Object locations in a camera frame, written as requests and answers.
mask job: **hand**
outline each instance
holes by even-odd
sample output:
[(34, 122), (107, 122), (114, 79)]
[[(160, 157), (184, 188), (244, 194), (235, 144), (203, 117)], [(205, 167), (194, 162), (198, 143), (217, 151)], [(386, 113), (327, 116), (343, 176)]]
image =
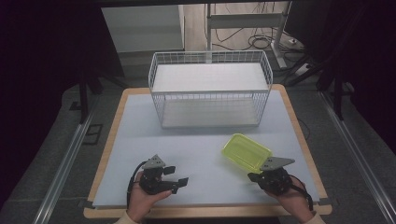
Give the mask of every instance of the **hand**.
[(137, 223), (142, 221), (143, 217), (149, 212), (156, 202), (165, 199), (172, 194), (172, 191), (168, 190), (155, 195), (148, 195), (142, 190), (142, 188), (140, 188), (139, 183), (136, 183), (136, 181), (140, 180), (142, 174), (143, 172), (139, 172), (136, 175), (135, 183), (132, 187), (131, 199), (129, 201), (129, 208), (126, 211), (131, 220)]
[[(290, 176), (293, 185), (304, 189), (304, 183), (300, 182), (295, 178), (294, 176)], [(288, 211), (292, 216), (296, 217), (300, 223), (305, 223), (311, 220), (314, 215), (312, 214), (311, 211), (309, 211), (308, 207), (308, 201), (306, 200), (305, 196), (301, 194), (300, 192), (294, 190), (294, 189), (289, 189), (288, 192), (275, 196), (272, 193), (269, 193), (265, 191), (269, 196), (277, 199), (277, 201), (280, 203), (280, 205), (285, 208), (286, 211)]]

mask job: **wooden table edge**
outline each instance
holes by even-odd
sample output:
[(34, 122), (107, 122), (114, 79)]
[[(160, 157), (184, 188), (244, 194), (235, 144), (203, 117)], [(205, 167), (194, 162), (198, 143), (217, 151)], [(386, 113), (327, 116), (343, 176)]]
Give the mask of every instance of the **wooden table edge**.
[[(291, 106), (289, 96), (286, 93), (285, 88), (282, 85), (274, 84), (272, 90), (279, 91), (285, 107), (287, 108), (291, 124), (294, 131), (296, 132), (298, 141), (300, 143), (301, 149), (304, 154), (304, 158), (309, 167), (311, 175), (313, 177), (315, 186), (317, 188), (319, 198), (328, 198), (325, 188), (321, 182), (320, 176), (318, 174), (317, 167), (314, 163), (312, 155), (309, 151), (308, 144), (304, 139), (303, 132), (301, 130), (300, 124), (294, 114), (294, 110)], [(88, 196), (88, 201), (93, 202), (96, 192), (98, 190), (99, 184), (102, 181), (105, 169), (111, 150), (115, 142), (115, 136), (117, 130), (120, 126), (120, 120), (124, 111), (124, 107), (128, 96), (131, 94), (150, 94), (149, 88), (136, 88), (136, 89), (126, 89), (120, 98), (119, 107), (117, 108), (116, 115), (113, 119), (111, 129), (106, 141), (105, 149), (102, 154), (98, 169), (96, 171), (95, 178), (92, 182), (92, 188)], [(330, 204), (325, 205), (314, 205), (314, 209), (320, 215), (329, 215), (332, 212), (332, 206)], [(92, 209), (84, 208), (84, 217), (86, 218), (110, 218), (110, 217), (121, 217), (125, 209)], [(183, 206), (183, 207), (154, 207), (148, 214), (147, 218), (182, 218), (182, 217), (279, 217), (289, 215), (280, 205), (278, 204), (268, 204), (268, 205), (222, 205), (222, 206)]]

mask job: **white wall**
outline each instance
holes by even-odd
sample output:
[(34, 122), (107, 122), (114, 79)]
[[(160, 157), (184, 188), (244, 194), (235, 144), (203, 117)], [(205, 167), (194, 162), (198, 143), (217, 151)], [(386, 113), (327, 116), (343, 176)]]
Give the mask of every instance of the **white wall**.
[(182, 6), (104, 7), (102, 12), (117, 52), (183, 49)]

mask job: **yellow plastic basket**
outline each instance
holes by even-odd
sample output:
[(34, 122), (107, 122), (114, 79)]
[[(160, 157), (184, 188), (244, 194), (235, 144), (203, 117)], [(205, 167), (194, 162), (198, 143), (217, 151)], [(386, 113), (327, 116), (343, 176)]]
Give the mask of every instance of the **yellow plastic basket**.
[(255, 174), (262, 172), (260, 167), (267, 158), (273, 155), (269, 148), (260, 145), (241, 133), (234, 134), (221, 153), (241, 168)]

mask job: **wire rack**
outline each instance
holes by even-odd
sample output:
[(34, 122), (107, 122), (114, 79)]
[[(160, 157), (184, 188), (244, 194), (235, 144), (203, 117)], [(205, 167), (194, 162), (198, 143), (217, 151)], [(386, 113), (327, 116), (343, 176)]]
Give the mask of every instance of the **wire rack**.
[(148, 85), (164, 128), (257, 126), (273, 83), (265, 52), (159, 52)]

